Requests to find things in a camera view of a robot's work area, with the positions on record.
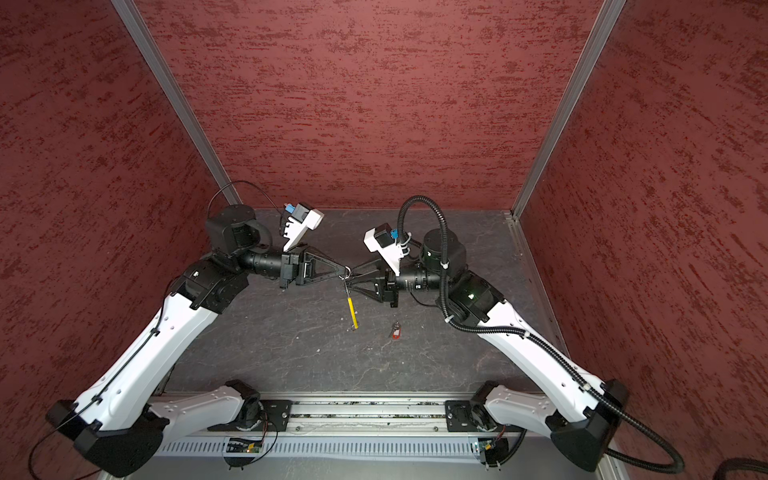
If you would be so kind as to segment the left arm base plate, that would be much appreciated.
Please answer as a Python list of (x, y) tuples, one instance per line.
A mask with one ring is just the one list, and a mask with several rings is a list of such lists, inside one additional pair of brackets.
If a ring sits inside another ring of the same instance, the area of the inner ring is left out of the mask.
[(287, 399), (248, 401), (241, 411), (242, 418), (236, 429), (243, 432), (285, 432), (291, 416), (293, 402)]

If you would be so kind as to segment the right aluminium corner post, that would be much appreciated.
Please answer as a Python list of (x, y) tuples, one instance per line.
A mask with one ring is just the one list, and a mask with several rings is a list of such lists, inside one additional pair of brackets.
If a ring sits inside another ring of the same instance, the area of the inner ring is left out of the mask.
[(625, 4), (625, 0), (605, 0), (602, 3), (550, 126), (543, 137), (531, 169), (511, 210), (511, 218), (514, 221), (519, 222), (521, 220)]

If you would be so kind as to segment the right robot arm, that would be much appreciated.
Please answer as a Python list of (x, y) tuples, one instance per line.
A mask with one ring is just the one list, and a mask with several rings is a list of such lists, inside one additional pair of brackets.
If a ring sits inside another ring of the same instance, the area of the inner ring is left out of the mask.
[(439, 230), (426, 234), (417, 260), (408, 258), (397, 240), (397, 231), (388, 224), (364, 236), (365, 246), (377, 256), (372, 262), (375, 271), (358, 278), (373, 284), (369, 297), (395, 303), (401, 291), (438, 288), (441, 273), (447, 273), (450, 319), (501, 351), (540, 389), (528, 394), (485, 383), (471, 400), (475, 423), (485, 429), (515, 426), (546, 436), (571, 463), (595, 471), (621, 419), (593, 395), (599, 393), (621, 408), (629, 397), (627, 388), (562, 356), (499, 290), (467, 267), (466, 249), (454, 233), (448, 235), (447, 267), (440, 263)]

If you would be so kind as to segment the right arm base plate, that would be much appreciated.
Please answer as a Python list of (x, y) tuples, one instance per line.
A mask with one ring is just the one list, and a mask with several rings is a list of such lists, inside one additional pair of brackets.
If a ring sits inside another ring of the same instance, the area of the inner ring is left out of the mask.
[(495, 432), (499, 425), (483, 405), (469, 400), (444, 402), (449, 432)]

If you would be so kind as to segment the red capped key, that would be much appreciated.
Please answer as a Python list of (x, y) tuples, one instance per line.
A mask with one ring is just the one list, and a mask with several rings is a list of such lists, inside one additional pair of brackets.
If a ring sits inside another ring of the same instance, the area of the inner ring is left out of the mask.
[(402, 327), (401, 327), (400, 323), (399, 322), (395, 322), (392, 325), (391, 338), (393, 340), (398, 340), (401, 337), (401, 333), (402, 333)]

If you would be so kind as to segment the yellow capped key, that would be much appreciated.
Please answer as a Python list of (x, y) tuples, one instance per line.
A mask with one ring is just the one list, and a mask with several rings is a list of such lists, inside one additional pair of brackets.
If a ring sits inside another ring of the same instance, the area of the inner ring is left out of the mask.
[(355, 330), (357, 330), (359, 328), (359, 322), (358, 322), (358, 319), (357, 319), (357, 313), (356, 313), (355, 305), (354, 305), (354, 302), (353, 302), (351, 296), (347, 296), (347, 305), (348, 305), (349, 313), (350, 313), (350, 316), (351, 316), (351, 319), (352, 319), (352, 322), (353, 322), (353, 328)]

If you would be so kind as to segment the aluminium mounting rail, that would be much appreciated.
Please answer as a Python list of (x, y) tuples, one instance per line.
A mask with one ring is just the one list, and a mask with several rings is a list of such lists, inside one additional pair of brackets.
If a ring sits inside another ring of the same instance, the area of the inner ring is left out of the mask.
[[(439, 436), (485, 434), (526, 429), (549, 437), (562, 425), (587, 420), (598, 408), (597, 401), (583, 394), (577, 401), (555, 401), (544, 394), (512, 391), (504, 386), (489, 392), (469, 394), (377, 393), (355, 394), (267, 394), (260, 400), (287, 399), (293, 402), (288, 435), (318, 436)], [(444, 402), (469, 400), (483, 405), (498, 423), (495, 432), (449, 432)], [(262, 436), (264, 431), (236, 429), (248, 402), (224, 389), (191, 395), (161, 396), (150, 401), (153, 413), (167, 417), (179, 427), (177, 437), (197, 433), (226, 432), (236, 436)]]

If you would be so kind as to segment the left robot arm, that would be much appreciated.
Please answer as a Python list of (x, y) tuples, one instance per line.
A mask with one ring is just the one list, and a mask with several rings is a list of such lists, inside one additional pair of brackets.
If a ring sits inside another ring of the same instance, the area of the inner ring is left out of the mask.
[(209, 427), (268, 431), (259, 392), (240, 380), (177, 401), (155, 401), (152, 395), (195, 338), (248, 286), (249, 276), (286, 288), (320, 281), (316, 262), (329, 266), (332, 275), (346, 273), (345, 266), (302, 241), (323, 213), (304, 204), (286, 205), (285, 211), (286, 242), (279, 248), (249, 206), (229, 205), (207, 218), (210, 252), (171, 282), (157, 314), (99, 380), (48, 410), (47, 422), (84, 459), (126, 477), (161, 447)]

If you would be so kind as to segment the left circuit board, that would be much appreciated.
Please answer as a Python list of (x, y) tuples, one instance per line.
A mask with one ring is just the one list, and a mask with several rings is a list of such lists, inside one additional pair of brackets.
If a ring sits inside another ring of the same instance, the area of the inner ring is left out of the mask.
[(229, 438), (227, 441), (225, 452), (227, 454), (256, 455), (261, 453), (263, 446), (264, 446), (263, 440), (248, 439), (248, 438)]

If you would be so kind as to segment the circuit board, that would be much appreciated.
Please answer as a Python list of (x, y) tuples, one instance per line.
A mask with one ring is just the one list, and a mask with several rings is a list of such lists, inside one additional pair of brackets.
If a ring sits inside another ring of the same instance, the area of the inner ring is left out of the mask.
[(263, 446), (264, 446), (263, 440), (248, 439), (248, 438), (229, 438), (227, 441), (225, 452), (227, 454), (256, 455), (261, 453)]
[(478, 459), (483, 465), (497, 466), (507, 456), (508, 451), (509, 442), (506, 438), (479, 439), (477, 442)]

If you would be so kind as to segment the right circuit board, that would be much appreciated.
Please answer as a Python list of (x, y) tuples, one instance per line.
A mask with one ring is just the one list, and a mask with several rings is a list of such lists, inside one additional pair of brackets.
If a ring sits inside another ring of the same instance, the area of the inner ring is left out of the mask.
[(479, 439), (477, 442), (478, 459), (483, 465), (497, 466), (507, 456), (508, 451), (509, 442), (506, 438)]

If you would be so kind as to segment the left aluminium corner post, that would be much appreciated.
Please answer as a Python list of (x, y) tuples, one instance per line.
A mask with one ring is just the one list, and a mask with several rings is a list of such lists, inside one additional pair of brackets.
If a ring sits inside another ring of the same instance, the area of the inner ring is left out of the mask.
[(231, 184), (230, 176), (153, 39), (137, 5), (129, 0), (111, 0), (110, 3), (138, 47), (213, 180), (219, 188), (227, 186), (222, 194), (230, 204), (240, 203), (242, 199), (239, 192), (235, 185)]

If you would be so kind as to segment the metal keyring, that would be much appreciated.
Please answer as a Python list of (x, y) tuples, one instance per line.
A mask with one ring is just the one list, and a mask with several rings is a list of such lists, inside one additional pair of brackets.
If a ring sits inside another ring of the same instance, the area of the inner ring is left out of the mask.
[(352, 270), (349, 266), (345, 266), (342, 274), (339, 276), (339, 278), (342, 280), (345, 295), (347, 297), (351, 296), (350, 290), (349, 290), (349, 279), (351, 278), (351, 276), (352, 276)]

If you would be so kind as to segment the aluminium corner post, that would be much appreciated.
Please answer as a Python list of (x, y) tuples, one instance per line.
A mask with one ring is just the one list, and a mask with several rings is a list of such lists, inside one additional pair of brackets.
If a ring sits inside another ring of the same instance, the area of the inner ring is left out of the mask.
[(543, 137), (531, 169), (511, 210), (511, 218), (514, 221), (519, 222), (521, 220), (625, 4), (625, 0), (605, 0), (602, 3), (550, 126)]
[(129, 0), (111, 0), (110, 3), (138, 47), (213, 180), (219, 188), (227, 186), (222, 194), (230, 204), (240, 203), (242, 199), (239, 192), (235, 185), (231, 184), (230, 176), (153, 39), (137, 5)]

